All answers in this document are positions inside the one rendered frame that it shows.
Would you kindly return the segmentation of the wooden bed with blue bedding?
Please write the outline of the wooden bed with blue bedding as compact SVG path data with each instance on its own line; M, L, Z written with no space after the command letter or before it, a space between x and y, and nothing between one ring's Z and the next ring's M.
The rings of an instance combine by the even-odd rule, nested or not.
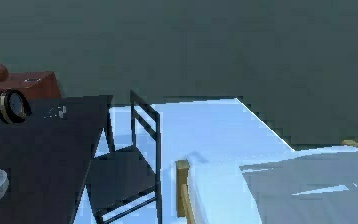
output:
M358 224L358 143L229 163L176 162L186 224Z

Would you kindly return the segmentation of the black slatted chair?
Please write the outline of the black slatted chair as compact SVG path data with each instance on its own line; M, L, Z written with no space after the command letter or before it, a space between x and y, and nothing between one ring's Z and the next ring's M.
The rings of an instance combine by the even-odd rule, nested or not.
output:
M156 203L157 224L163 224L160 114L133 90L130 104L132 144L115 149L107 116L110 150L90 162L85 185L96 224L110 224L152 202ZM155 141L155 169L137 147L136 121Z

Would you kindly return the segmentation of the black table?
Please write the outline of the black table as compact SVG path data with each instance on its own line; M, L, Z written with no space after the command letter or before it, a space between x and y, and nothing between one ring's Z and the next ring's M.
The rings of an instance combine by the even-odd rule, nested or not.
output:
M35 100L23 123L0 120L0 169L9 179L0 224L73 223L111 100Z

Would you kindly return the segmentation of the red-brown chest of drawers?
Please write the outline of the red-brown chest of drawers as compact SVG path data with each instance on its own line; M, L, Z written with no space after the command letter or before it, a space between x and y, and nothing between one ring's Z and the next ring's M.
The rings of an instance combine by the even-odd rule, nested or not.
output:
M50 71L11 73L0 82L0 91L6 89L19 90L28 100L62 97L56 76Z

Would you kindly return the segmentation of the round black alarm clock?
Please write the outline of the round black alarm clock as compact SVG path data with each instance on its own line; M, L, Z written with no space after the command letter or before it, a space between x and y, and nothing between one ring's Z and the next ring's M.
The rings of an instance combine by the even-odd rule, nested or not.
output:
M0 119L4 123L23 123L31 114L29 102L19 90L0 91Z

